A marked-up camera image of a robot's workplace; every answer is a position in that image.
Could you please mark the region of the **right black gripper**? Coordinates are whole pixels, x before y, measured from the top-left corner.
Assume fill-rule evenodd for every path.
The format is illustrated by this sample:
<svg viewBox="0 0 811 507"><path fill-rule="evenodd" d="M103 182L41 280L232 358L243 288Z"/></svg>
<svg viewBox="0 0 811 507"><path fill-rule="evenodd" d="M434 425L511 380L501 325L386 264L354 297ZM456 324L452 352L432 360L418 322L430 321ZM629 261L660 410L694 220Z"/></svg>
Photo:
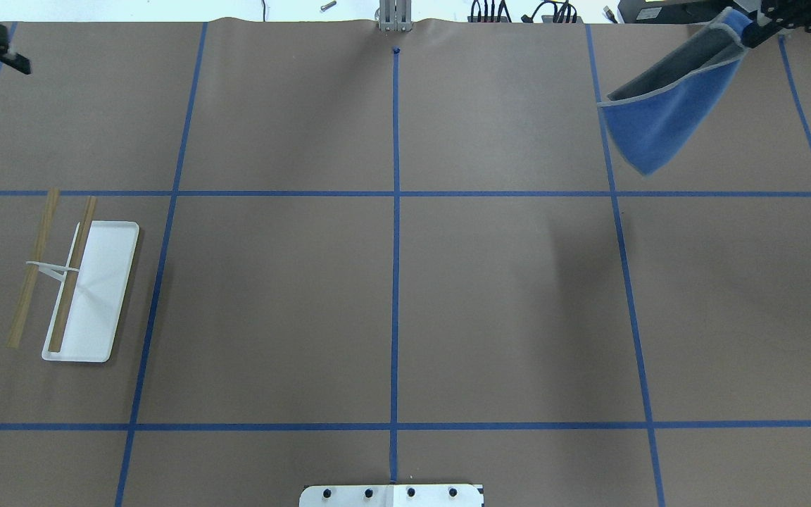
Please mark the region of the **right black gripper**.
<svg viewBox="0 0 811 507"><path fill-rule="evenodd" d="M741 33L741 45L753 49L773 38L782 29L803 27L811 33L811 1L765 1L764 15L770 19L766 25L750 23Z"/></svg>

